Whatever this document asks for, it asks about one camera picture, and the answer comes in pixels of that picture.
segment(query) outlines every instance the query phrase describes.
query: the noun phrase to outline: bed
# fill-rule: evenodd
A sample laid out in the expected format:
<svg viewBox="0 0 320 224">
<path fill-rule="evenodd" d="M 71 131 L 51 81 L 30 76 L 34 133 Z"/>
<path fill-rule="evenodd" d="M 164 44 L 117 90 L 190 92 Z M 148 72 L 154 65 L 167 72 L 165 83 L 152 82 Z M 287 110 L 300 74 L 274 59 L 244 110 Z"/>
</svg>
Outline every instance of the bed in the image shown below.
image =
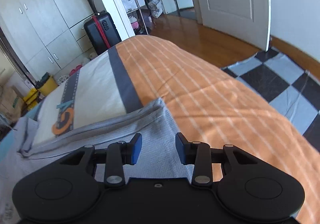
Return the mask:
<svg viewBox="0 0 320 224">
<path fill-rule="evenodd" d="M 320 222 L 318 151 L 245 85 L 154 36 L 117 44 L 54 90 L 33 112 L 37 131 L 23 154 L 32 159 L 34 149 L 49 140 L 134 112 L 156 98 L 190 142 L 213 148 L 233 144 L 295 177 L 306 193 L 297 220 Z M 220 180 L 220 166 L 212 167 L 214 180 Z"/>
</svg>

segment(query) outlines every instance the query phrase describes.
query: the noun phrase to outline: pink object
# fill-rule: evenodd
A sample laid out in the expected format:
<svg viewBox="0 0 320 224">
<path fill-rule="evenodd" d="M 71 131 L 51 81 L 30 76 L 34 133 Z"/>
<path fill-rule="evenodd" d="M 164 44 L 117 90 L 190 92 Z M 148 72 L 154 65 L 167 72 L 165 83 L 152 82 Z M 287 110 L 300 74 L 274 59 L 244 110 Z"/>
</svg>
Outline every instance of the pink object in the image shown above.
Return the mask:
<svg viewBox="0 0 320 224">
<path fill-rule="evenodd" d="M 133 29 L 139 28 L 139 23 L 137 21 L 133 22 L 133 23 L 131 23 L 131 26 Z"/>
<path fill-rule="evenodd" d="M 76 71 L 79 71 L 81 69 L 82 65 L 78 65 L 75 69 L 72 69 L 69 73 L 69 76 L 72 76 Z"/>
</svg>

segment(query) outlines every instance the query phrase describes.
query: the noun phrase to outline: checkered floor mat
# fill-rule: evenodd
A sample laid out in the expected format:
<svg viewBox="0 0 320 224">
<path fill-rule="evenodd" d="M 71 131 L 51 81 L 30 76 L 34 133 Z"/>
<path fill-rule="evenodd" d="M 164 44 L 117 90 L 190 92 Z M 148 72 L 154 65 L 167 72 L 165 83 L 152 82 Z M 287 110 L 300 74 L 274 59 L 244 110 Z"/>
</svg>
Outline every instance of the checkered floor mat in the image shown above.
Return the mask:
<svg viewBox="0 0 320 224">
<path fill-rule="evenodd" d="M 320 152 L 320 85 L 273 49 L 223 68 L 262 96 Z"/>
</svg>

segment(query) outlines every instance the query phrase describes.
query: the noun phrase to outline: wooden floor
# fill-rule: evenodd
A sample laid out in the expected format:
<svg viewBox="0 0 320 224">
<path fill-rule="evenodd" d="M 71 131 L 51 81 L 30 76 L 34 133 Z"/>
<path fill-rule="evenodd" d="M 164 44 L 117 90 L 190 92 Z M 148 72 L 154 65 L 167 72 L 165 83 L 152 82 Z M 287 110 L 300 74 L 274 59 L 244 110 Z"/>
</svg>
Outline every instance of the wooden floor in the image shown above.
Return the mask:
<svg viewBox="0 0 320 224">
<path fill-rule="evenodd" d="M 199 25 L 195 20 L 171 15 L 155 19 L 151 35 L 170 40 L 217 67 L 247 59 L 259 51 L 237 38 Z"/>
</svg>

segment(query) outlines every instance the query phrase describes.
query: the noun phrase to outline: black square tile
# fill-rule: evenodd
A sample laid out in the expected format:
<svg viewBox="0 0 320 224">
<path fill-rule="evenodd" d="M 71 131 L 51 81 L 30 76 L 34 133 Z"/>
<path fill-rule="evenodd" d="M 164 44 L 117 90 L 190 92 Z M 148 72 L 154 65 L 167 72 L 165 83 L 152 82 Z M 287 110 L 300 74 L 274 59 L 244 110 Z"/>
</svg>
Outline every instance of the black square tile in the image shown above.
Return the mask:
<svg viewBox="0 0 320 224">
<path fill-rule="evenodd" d="M 320 86 L 312 80 L 306 73 L 301 75 L 297 81 L 292 84 L 298 92 L 302 95 L 316 108 L 317 111 L 320 110 Z"/>
<path fill-rule="evenodd" d="M 285 80 L 264 64 L 243 74 L 241 78 L 260 93 L 267 102 L 271 102 L 289 87 Z"/>
<path fill-rule="evenodd" d="M 261 62 L 265 62 L 270 58 L 275 57 L 277 54 L 279 54 L 277 51 L 270 48 L 267 52 L 265 51 L 258 52 L 258 54 L 256 54 L 255 57 L 259 59 Z"/>
<path fill-rule="evenodd" d="M 320 115 L 318 114 L 306 132 L 303 134 L 306 140 L 320 152 Z"/>
<path fill-rule="evenodd" d="M 236 78 L 237 75 L 233 73 L 229 68 L 222 69 L 222 71 L 226 72 L 228 75 L 232 76 L 233 78 Z"/>
</svg>

